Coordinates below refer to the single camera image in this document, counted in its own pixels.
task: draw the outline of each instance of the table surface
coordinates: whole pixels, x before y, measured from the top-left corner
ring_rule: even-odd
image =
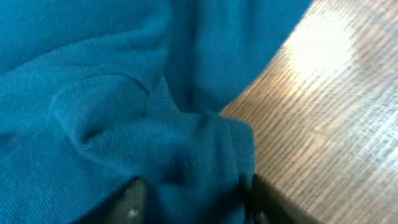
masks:
[[[398,222],[398,1],[316,0],[224,111],[257,171],[322,223]]]

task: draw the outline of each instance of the knit texture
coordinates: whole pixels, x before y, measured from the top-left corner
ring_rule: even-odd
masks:
[[[147,223],[242,223],[212,208],[253,174],[252,131],[218,113],[309,3],[2,0],[0,223],[72,222],[134,176]]]

